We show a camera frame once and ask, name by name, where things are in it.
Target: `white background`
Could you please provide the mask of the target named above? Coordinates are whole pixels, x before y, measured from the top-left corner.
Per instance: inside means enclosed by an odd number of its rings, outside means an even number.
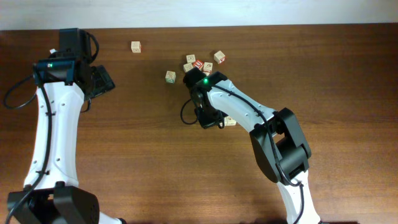
[[[0,30],[398,22],[398,0],[0,0]]]

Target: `brown tabletop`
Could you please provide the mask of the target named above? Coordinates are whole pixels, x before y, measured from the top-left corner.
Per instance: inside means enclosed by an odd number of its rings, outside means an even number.
[[[285,218],[276,184],[259,170],[237,125],[184,125],[185,56],[213,62],[245,94],[291,109],[312,148],[309,183],[324,221],[398,223],[398,24],[95,29],[95,65],[116,88],[78,125],[80,188],[130,223],[239,223]],[[142,53],[133,54],[132,40]],[[0,95],[58,47],[57,30],[0,32]],[[218,65],[213,54],[222,50]],[[175,84],[165,82],[175,71]],[[28,84],[10,103],[33,94]],[[0,220],[32,159],[37,101],[0,107]],[[194,119],[193,106],[185,119]]]

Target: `white wall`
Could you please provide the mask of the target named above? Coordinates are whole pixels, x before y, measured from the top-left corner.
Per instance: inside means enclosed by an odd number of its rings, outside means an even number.
[[[0,30],[398,22],[398,0],[0,0]]]

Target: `wooden surface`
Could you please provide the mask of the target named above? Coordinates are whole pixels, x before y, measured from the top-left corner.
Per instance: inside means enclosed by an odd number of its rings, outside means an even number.
[[[130,223],[239,223],[284,218],[277,186],[240,126],[184,125],[185,56],[212,62],[247,95],[290,108],[312,148],[310,190],[326,221],[398,223],[398,24],[90,30],[116,88],[80,116],[80,188]],[[130,41],[140,40],[141,54]],[[57,30],[0,32],[0,95],[58,47]],[[176,83],[165,82],[167,70]],[[28,99],[33,85],[10,103]],[[192,106],[185,112],[193,119]],[[0,219],[22,189],[34,149],[36,101],[0,107]]]

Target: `wooden table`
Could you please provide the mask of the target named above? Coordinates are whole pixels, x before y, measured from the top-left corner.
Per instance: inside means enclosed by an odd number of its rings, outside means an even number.
[[[285,217],[276,185],[255,162],[240,126],[203,130],[180,121],[189,99],[185,56],[247,95],[298,117],[312,148],[310,190],[325,221],[398,223],[398,24],[192,29],[95,29],[116,88],[80,116],[80,188],[131,223],[239,223]],[[141,54],[130,41],[140,40]],[[0,32],[0,95],[58,47],[57,30]],[[164,77],[177,72],[175,84]],[[23,102],[33,84],[10,103]],[[194,119],[189,106],[185,118]],[[22,189],[34,149],[36,101],[0,107],[0,220]]]

